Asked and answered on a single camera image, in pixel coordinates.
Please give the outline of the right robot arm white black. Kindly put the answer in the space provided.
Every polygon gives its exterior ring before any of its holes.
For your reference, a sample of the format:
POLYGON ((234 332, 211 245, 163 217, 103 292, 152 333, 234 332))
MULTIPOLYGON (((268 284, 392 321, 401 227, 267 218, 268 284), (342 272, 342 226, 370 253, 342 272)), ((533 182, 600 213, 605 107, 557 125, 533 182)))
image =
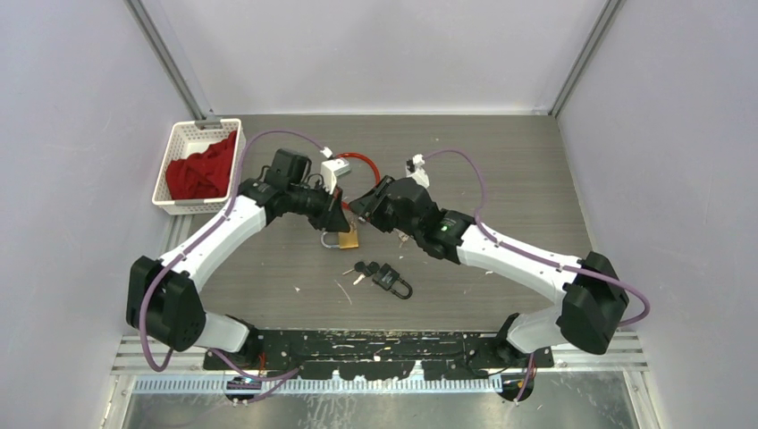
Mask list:
POLYGON ((627 309, 628 295, 606 256, 555 254, 493 232, 471 215, 438 207, 410 178, 386 176, 349 208, 379 231, 405 233, 430 257, 491 271, 551 301, 503 324, 495 346, 505 366, 564 343, 602 355, 627 309))

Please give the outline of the brass padlock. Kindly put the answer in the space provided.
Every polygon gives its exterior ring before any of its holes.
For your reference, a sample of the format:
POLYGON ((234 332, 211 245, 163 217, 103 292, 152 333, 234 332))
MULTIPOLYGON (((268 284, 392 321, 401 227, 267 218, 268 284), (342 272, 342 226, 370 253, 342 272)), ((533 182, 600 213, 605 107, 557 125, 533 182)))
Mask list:
POLYGON ((359 247, 358 230, 353 228, 349 232, 323 232, 320 243, 327 249, 353 249, 359 247))

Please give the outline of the black-headed key bunch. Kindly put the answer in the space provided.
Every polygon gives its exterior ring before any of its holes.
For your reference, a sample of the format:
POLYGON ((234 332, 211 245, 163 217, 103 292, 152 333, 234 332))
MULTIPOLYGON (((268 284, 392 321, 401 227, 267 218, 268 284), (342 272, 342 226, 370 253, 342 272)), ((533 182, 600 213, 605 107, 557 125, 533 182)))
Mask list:
POLYGON ((350 268, 348 271, 344 272, 343 275, 347 275, 349 273, 356 273, 357 278, 352 283, 353 285, 357 285, 366 278, 373 277, 380 269, 380 265, 376 262, 364 262, 364 261, 357 261, 352 268, 350 268))

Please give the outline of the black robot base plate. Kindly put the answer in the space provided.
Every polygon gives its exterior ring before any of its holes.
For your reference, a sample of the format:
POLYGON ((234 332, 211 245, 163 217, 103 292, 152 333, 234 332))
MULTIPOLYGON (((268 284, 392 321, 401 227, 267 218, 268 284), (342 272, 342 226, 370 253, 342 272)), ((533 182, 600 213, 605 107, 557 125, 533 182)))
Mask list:
POLYGON ((367 381, 408 379, 417 370, 425 381, 483 380, 532 364, 553 366, 553 344, 525 352, 504 332, 276 330, 251 328, 237 351, 229 340, 204 333, 196 346, 206 351, 206 370, 260 371, 264 378, 293 372, 302 380, 367 381))

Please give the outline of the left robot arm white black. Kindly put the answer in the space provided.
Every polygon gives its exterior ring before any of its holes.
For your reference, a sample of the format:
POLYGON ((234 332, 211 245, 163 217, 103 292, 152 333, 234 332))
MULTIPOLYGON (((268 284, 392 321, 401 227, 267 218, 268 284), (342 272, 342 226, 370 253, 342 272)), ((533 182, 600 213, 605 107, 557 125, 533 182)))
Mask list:
POLYGON ((254 366, 262 348, 257 328, 207 312, 199 294, 222 262, 278 217, 304 215, 318 231, 350 230, 337 185, 350 169, 348 161, 339 157, 323 161, 315 184, 308 182, 309 166, 307 156, 277 150, 262 177, 243 181, 235 199, 179 247, 158 259, 135 261, 127 324, 174 351, 216 349, 240 369, 254 366))

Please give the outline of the small silver key bunch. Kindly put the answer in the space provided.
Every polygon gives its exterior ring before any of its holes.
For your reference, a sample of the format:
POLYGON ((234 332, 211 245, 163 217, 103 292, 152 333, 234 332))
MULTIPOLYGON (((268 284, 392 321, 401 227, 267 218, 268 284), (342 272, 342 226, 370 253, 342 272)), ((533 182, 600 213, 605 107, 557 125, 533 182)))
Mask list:
POLYGON ((397 235, 399 240, 399 247, 401 248, 408 241, 409 236, 402 231, 397 231, 397 235))

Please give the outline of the black Kaijing padlock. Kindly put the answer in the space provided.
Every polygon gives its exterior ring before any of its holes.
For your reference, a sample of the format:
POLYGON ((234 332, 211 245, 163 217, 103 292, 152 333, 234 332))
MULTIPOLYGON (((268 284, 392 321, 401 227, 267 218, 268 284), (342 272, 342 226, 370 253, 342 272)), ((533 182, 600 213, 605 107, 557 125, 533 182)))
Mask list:
POLYGON ((383 264, 379 267, 378 271, 372 276, 372 282, 399 299, 410 299, 413 295, 412 286, 389 264, 383 264))

